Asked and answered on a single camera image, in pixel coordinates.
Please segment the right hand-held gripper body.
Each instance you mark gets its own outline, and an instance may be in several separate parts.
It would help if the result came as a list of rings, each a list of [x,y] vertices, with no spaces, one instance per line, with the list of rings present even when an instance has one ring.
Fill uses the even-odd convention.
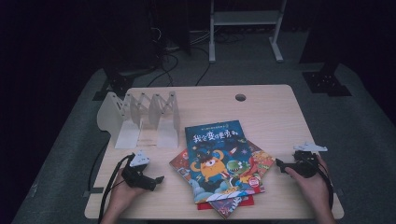
[[[310,142],[295,146],[293,149],[295,163],[291,165],[291,168],[305,178],[314,176],[318,171],[317,153],[328,150],[326,147]]]

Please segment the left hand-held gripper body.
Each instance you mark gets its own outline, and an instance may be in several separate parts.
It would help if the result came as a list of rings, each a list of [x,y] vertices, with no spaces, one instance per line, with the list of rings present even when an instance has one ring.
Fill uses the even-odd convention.
[[[146,154],[139,150],[133,153],[125,165],[121,176],[127,185],[131,188],[141,188],[154,191],[156,180],[143,174],[143,171],[149,164],[149,158]]]

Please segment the person's right hand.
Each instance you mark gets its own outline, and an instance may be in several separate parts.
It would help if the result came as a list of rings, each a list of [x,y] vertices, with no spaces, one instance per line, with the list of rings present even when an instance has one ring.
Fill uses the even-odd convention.
[[[292,168],[287,167],[285,171],[297,182],[304,198],[316,216],[332,213],[329,205],[329,191],[325,181],[319,174],[304,178]]]

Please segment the dark blue monster picture book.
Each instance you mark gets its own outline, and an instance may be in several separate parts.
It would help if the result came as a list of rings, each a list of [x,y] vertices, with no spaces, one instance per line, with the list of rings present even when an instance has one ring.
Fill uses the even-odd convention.
[[[190,126],[185,136],[196,203],[264,192],[268,155],[249,143],[238,120]]]

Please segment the red picture book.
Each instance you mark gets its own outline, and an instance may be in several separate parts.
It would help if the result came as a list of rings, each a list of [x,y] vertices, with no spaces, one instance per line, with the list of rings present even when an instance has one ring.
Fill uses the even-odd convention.
[[[239,204],[240,206],[249,206],[254,204],[254,199],[252,196],[246,196],[243,198],[242,202]],[[212,209],[212,205],[210,203],[198,203],[198,210],[207,210]]]

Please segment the black stand base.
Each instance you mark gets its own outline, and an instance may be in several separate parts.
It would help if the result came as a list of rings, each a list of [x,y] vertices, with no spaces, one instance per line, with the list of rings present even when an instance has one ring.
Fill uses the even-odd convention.
[[[133,86],[134,80],[143,75],[153,72],[156,67],[132,68],[132,67],[105,67],[106,80],[102,89],[93,96],[94,101],[103,101],[109,92],[114,92],[118,96],[124,96]]]
[[[319,71],[303,72],[303,77],[313,93],[327,93],[331,97],[350,96],[351,93],[335,75],[338,63],[325,63]]]

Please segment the light blue animals picture book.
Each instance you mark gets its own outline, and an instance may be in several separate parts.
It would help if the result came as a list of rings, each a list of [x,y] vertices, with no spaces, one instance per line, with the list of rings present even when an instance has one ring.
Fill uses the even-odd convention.
[[[250,141],[241,150],[247,159],[237,157],[237,151],[202,148],[190,161],[184,149],[169,164],[191,185],[196,204],[210,203],[226,219],[244,197],[265,192],[263,177],[275,162]]]

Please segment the white metal stand frame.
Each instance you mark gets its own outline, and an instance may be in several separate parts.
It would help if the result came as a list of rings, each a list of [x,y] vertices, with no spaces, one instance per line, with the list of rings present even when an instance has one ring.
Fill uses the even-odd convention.
[[[215,28],[218,26],[246,26],[246,25],[274,25],[273,35],[269,37],[269,43],[278,63],[283,63],[284,58],[277,44],[278,35],[283,21],[287,0],[281,0],[278,10],[260,11],[216,11],[215,2],[210,3],[210,25],[208,60],[216,61]]]

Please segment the white expandable book rack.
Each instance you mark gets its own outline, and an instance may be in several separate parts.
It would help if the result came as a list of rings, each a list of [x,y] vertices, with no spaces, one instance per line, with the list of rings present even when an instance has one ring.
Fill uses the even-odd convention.
[[[180,115],[177,95],[170,91],[166,98],[159,93],[149,96],[146,92],[133,96],[130,92],[120,99],[109,92],[98,113],[97,125],[109,132],[115,149],[136,148],[144,128],[153,128],[156,146],[178,147]]]

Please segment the person's left hand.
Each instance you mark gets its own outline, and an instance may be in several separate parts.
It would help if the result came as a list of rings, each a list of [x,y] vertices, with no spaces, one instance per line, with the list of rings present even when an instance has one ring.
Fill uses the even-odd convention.
[[[122,169],[119,169],[106,210],[106,213],[111,214],[113,217],[119,217],[132,204],[135,198],[146,192],[145,189],[129,187],[121,174]]]

